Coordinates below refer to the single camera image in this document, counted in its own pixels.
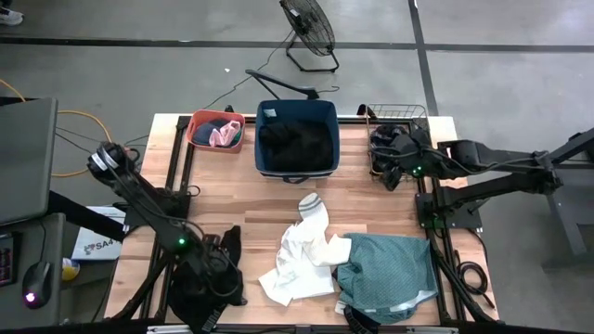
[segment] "concrete floor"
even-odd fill
[[[319,0],[339,42],[414,43],[407,0]],[[417,0],[426,43],[594,45],[594,3],[578,0]],[[16,0],[23,25],[0,34],[29,37],[278,42],[290,26],[277,0]],[[97,115],[114,140],[145,135],[158,112],[208,105],[265,62],[270,48],[142,48],[0,45],[0,78],[26,96],[56,97],[62,109]],[[306,50],[307,64],[325,64]],[[265,71],[295,84],[341,90],[324,94],[340,113],[360,103],[425,105],[416,50],[338,49],[336,74],[297,71],[277,52]],[[493,148],[551,149],[594,124],[594,54],[428,52],[440,115],[453,116],[458,136]],[[0,95],[8,92],[0,87]],[[271,96],[248,82],[214,105],[254,112]],[[90,121],[60,116],[59,126],[102,138]],[[96,143],[70,136],[89,149]],[[84,167],[87,154],[57,140],[54,169]],[[473,177],[477,182],[492,174]],[[86,205],[116,200],[88,175],[54,179],[52,188]],[[594,274],[545,274],[540,265],[567,252],[562,228],[544,197],[511,194],[481,209],[490,271],[503,320],[513,325],[594,331]],[[84,293],[98,300],[103,287]],[[88,319],[95,305],[75,301]]]

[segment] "fan stand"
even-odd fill
[[[332,59],[334,59],[334,63],[336,63],[336,67],[332,68],[332,69],[315,69],[315,70],[308,70],[308,69],[304,69],[303,66],[301,66],[301,64],[299,64],[299,62],[297,62],[297,60],[293,57],[293,55],[291,54],[291,52],[289,52],[289,50],[295,45],[295,40],[297,39],[297,33],[293,34],[293,37],[291,38],[291,42],[289,43],[289,45],[286,48],[287,51],[287,57],[289,57],[293,63],[295,63],[295,65],[297,65],[297,67],[299,68],[300,71],[304,71],[304,72],[324,72],[324,71],[329,71],[334,73],[340,66],[341,64],[338,63],[338,59],[336,58],[336,56],[334,56],[334,52],[330,51],[330,55],[332,56]]]

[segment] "wire basket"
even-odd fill
[[[365,117],[368,129],[369,147],[369,173],[372,176],[381,176],[381,172],[373,170],[373,155],[371,153],[371,133],[382,124],[394,123],[403,126],[409,133],[417,129],[423,129],[429,133],[429,122],[427,110],[421,105],[408,104],[368,104],[359,106],[357,115]],[[406,181],[410,180],[409,175],[404,174]]]

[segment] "floor fan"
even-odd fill
[[[316,2],[316,0],[280,0],[280,6],[283,8],[291,27],[295,31],[289,45],[287,46],[287,57],[289,57],[299,70],[305,72],[335,72],[340,64],[334,56],[334,32],[326,14]],[[331,69],[305,69],[292,56],[290,50],[295,45],[295,40],[299,37],[305,46],[315,55],[320,57],[332,56],[335,67]]]

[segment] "blue laundry basket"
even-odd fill
[[[273,122],[320,122],[328,126],[332,140],[332,165],[329,169],[315,172],[275,172],[265,165],[265,158],[260,142],[260,129]],[[309,178],[328,177],[336,171],[341,154],[341,139],[338,116],[332,102],[323,100],[270,100],[263,101],[256,113],[255,159],[256,169],[266,177],[282,179],[287,183],[300,184]]]

